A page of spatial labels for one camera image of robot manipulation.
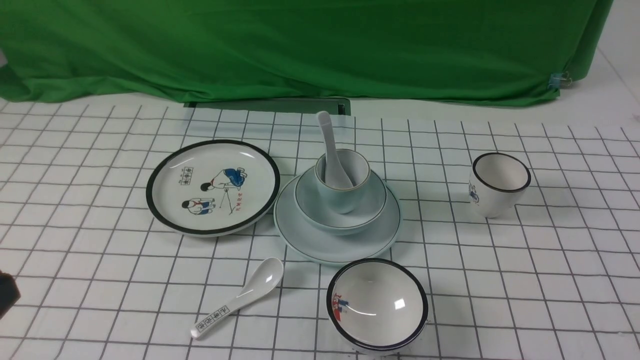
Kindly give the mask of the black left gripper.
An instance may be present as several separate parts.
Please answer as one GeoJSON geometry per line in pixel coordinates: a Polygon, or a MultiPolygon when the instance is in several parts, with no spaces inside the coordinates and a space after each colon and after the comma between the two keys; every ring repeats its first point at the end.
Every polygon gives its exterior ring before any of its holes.
{"type": "Polygon", "coordinates": [[[21,298],[18,283],[15,278],[5,272],[0,272],[0,317],[4,317],[7,312],[21,298]]]}

